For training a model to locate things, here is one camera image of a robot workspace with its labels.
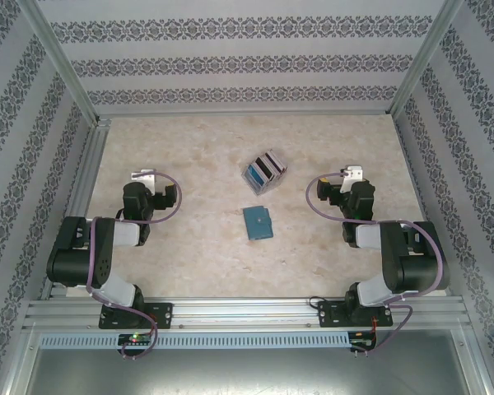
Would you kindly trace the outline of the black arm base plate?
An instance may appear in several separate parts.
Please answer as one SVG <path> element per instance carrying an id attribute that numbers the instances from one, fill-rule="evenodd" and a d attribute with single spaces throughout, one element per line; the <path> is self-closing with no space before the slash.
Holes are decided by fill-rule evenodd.
<path id="1" fill-rule="evenodd" d="M 153 319 L 158 329 L 170 329 L 173 316 L 171 303 L 145 303 L 143 314 Z M 103 306 L 99 329 L 151 329 L 151 322 L 140 314 Z"/>
<path id="2" fill-rule="evenodd" d="M 393 326 L 389 309 L 385 307 L 351 307 L 345 301 L 320 301 L 318 303 L 319 325 L 322 328 L 363 328 L 376 323 L 379 328 Z"/>

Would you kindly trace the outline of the aluminium mounting rail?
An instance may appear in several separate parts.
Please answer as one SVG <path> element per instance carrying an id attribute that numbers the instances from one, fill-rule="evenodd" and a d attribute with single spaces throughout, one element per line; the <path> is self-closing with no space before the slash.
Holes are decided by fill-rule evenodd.
<path id="1" fill-rule="evenodd" d="M 170 330 L 255 332 L 319 330 L 319 314 L 306 299 L 180 299 L 167 317 Z M 456 329 L 471 319 L 460 297 L 430 296 L 408 301 L 413 313 L 405 328 Z M 101 304 L 86 298 L 31 301 L 21 328 L 40 332 L 95 331 Z"/>

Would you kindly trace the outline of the aluminium frame post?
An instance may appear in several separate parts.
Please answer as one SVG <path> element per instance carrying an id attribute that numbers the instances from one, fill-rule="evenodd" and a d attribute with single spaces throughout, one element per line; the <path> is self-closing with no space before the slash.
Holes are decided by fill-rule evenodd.
<path id="1" fill-rule="evenodd" d="M 52 64 L 66 87 L 70 90 L 72 98 L 77 104 L 82 115 L 85 117 L 90 127 L 96 127 L 99 115 L 92 104 L 86 89 L 83 87 L 71 61 L 65 54 L 62 45 L 59 43 L 54 29 L 48 22 L 44 13 L 40 9 L 37 0 L 16 0 L 21 12 L 28 20 L 30 27 L 44 46 Z"/>
<path id="2" fill-rule="evenodd" d="M 393 121 L 402 113 L 409 96 L 463 3 L 464 0 L 444 0 L 388 109 Z"/>

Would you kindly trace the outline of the purple credit card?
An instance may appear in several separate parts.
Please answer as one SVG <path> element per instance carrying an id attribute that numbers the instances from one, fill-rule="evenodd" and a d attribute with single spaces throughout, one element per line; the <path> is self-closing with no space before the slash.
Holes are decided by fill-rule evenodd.
<path id="1" fill-rule="evenodd" d="M 267 151 L 265 156 L 280 175 L 287 171 L 287 167 L 272 150 Z"/>

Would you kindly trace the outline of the teal leather card holder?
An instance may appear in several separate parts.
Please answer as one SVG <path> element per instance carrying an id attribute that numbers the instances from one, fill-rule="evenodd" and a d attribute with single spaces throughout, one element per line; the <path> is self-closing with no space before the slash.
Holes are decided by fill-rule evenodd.
<path id="1" fill-rule="evenodd" d="M 243 209 L 243 216 L 250 241 L 273 237 L 272 220 L 266 207 L 246 207 Z"/>

